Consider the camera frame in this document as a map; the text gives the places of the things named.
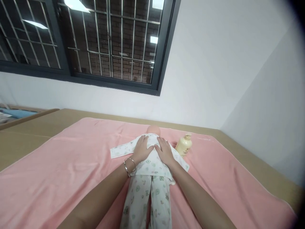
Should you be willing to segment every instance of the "baby pajamas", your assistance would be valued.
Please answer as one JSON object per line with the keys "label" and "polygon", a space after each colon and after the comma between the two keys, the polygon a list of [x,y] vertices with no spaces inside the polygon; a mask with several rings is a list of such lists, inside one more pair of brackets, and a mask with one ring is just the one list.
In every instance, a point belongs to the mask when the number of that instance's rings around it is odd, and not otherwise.
{"label": "baby pajamas", "polygon": [[146,175],[130,179],[120,228],[146,229],[149,194],[152,199],[150,228],[172,228],[169,179]]}
{"label": "baby pajamas", "polygon": [[[147,148],[159,145],[156,134],[145,134]],[[135,140],[114,147],[110,150],[111,158],[121,157],[133,150],[141,136]],[[174,159],[188,171],[189,165],[179,153],[171,146]],[[175,181],[169,168],[161,161],[156,149],[149,154],[145,161],[137,165],[137,170],[132,172],[128,187],[120,228],[146,228],[147,205],[151,194],[151,221],[150,228],[172,228],[170,208],[169,185]]]}

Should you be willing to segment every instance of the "silver bracelet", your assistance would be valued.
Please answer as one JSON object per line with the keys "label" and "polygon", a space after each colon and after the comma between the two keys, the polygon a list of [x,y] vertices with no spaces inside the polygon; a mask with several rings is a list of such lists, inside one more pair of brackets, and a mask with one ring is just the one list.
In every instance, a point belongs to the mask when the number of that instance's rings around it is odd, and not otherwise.
{"label": "silver bracelet", "polygon": [[128,177],[130,177],[130,174],[129,174],[129,172],[128,172],[128,169],[127,169],[127,166],[126,166],[125,161],[124,161],[124,166],[125,166],[126,172],[127,172],[127,174],[128,174]]}
{"label": "silver bracelet", "polygon": [[[125,158],[125,160],[124,160],[124,166],[125,166],[126,172],[128,173],[128,176],[130,177],[130,173],[128,172],[128,169],[127,169],[127,166],[126,166],[126,163],[125,163],[125,161],[126,161],[127,159],[130,159],[130,160],[132,160],[132,159],[131,159],[130,157],[128,157],[128,158]],[[134,172],[135,170],[137,170],[137,165],[136,165],[136,163],[134,162],[134,160],[132,160],[132,162],[134,163],[135,168],[134,168],[134,170],[132,170],[131,172]]]}

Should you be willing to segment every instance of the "pink towel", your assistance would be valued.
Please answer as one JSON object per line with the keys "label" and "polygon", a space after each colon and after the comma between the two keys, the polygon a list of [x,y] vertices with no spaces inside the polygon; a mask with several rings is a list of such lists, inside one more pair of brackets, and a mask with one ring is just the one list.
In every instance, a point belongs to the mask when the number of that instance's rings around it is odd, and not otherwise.
{"label": "pink towel", "polygon": [[[146,132],[147,125],[84,118],[0,173],[0,228],[56,228],[77,203],[119,166],[110,148]],[[175,145],[185,132],[161,128]],[[215,138],[192,135],[189,174],[237,228],[288,228],[290,206],[271,195]],[[98,228],[118,228],[128,182]],[[179,185],[170,187],[173,228],[200,228]]]}

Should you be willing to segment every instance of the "pajama top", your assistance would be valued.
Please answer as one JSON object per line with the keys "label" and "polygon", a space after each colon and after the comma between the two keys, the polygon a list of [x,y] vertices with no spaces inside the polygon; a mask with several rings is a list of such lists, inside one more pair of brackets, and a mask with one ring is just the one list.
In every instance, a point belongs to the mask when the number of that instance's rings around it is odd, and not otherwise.
{"label": "pajama top", "polygon": [[[144,134],[144,135],[149,136],[147,140],[147,148],[155,144],[159,145],[159,141],[157,139],[158,135],[156,134]],[[111,158],[117,158],[133,153],[134,148],[141,136],[137,137],[131,142],[110,149]],[[190,166],[183,160],[183,158],[180,156],[177,150],[175,150],[172,146],[171,149],[174,159],[184,168],[185,171],[188,171]],[[169,168],[161,161],[158,152],[156,151],[155,148],[149,154],[146,160],[140,162],[137,165],[137,170],[130,173],[130,175],[131,176],[134,175],[163,176],[170,179],[171,185],[175,184],[175,180],[173,179],[173,176]]]}

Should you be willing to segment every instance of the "printed pajama pants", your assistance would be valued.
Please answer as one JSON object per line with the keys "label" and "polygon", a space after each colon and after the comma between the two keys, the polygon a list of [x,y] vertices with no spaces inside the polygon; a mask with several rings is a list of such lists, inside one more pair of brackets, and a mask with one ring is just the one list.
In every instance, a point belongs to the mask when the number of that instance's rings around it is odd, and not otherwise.
{"label": "printed pajama pants", "polygon": [[131,177],[124,204],[121,229],[146,229],[147,205],[151,192],[151,220],[149,228],[171,229],[172,216],[166,177],[135,175]]}

